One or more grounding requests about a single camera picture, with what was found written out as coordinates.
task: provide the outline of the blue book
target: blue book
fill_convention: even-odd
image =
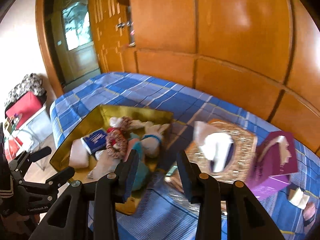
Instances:
[[[83,136],[81,141],[88,153],[92,155],[95,154],[96,151],[106,148],[106,136],[106,130],[100,128],[86,136]]]

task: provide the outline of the white wall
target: white wall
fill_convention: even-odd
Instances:
[[[0,122],[8,92],[28,73],[43,76],[47,105],[56,99],[39,48],[36,0],[16,0],[0,23]]]

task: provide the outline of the white tissue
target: white tissue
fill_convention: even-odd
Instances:
[[[303,191],[298,187],[296,190],[290,189],[288,200],[294,205],[298,206],[303,197]]]
[[[289,162],[289,158],[291,157],[290,151],[288,150],[288,141],[287,138],[283,135],[280,135],[274,139],[272,139],[267,146],[263,149],[262,154],[258,158],[258,162],[263,160],[263,157],[266,155],[267,151],[270,149],[271,146],[278,143],[279,145],[279,152],[280,152],[280,166],[284,166],[286,163]]]
[[[214,161],[213,172],[223,171],[233,143],[231,136],[205,122],[195,122],[193,135],[206,159]]]
[[[290,189],[288,200],[292,205],[300,209],[305,209],[309,198],[310,196],[305,195],[303,191],[298,187],[296,190]]]
[[[303,197],[297,207],[301,209],[305,209],[308,204],[309,198],[310,196],[303,194]]]

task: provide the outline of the gold box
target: gold box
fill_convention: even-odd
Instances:
[[[255,156],[257,137],[236,124],[222,120],[212,119],[209,121],[209,124],[214,125],[219,128],[221,132],[226,132],[232,137],[235,144],[232,159],[222,172],[213,173],[209,167],[209,161],[205,158],[204,153],[198,148],[195,142],[192,142],[185,150],[188,160],[196,163],[201,172],[211,175],[218,181],[233,183],[236,180],[241,180],[244,182],[249,174],[249,169]],[[165,177],[165,181],[171,187],[178,190],[177,192],[169,188],[168,196],[180,206],[183,206],[190,212],[199,215],[200,206],[198,204],[190,204],[184,194],[181,193],[183,192],[183,188],[178,169],[176,169],[170,176]],[[221,214],[225,215],[226,211],[226,202],[221,201]]]
[[[113,106],[113,105],[99,105],[95,107],[83,120],[71,131],[63,143],[59,146],[57,151],[54,153],[50,159],[50,164],[56,171],[61,171],[69,165],[69,156],[72,146],[72,142],[76,139],[81,138],[99,128],[104,128],[107,130],[109,125],[109,120],[111,117],[122,117],[129,116],[134,120],[141,120],[142,122],[151,121],[154,124],[165,124],[171,123],[173,113],[166,111],[159,111],[150,108],[138,108],[130,106]],[[144,128],[132,130],[140,137],[145,133]],[[148,166],[151,172],[154,172],[158,163],[158,158],[145,158],[145,164]],[[70,179],[69,182],[73,180],[80,180],[82,183],[91,182],[86,178],[89,171],[91,171],[96,166],[97,161],[93,156],[89,156],[89,166],[83,169],[76,169],[75,175]],[[145,191],[145,187],[138,191],[132,192],[132,195],[128,198],[125,204],[116,204],[117,211],[131,215],[135,212],[141,197]]]

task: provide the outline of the person's hand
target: person's hand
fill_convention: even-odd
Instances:
[[[17,212],[11,214],[6,218],[1,216],[5,229],[8,232],[17,233],[17,234],[24,234],[28,231],[28,229],[26,228],[26,225],[24,224],[24,221],[27,221],[29,218],[30,216],[22,216]],[[39,224],[40,216],[34,215],[34,218],[35,218],[35,222]]]

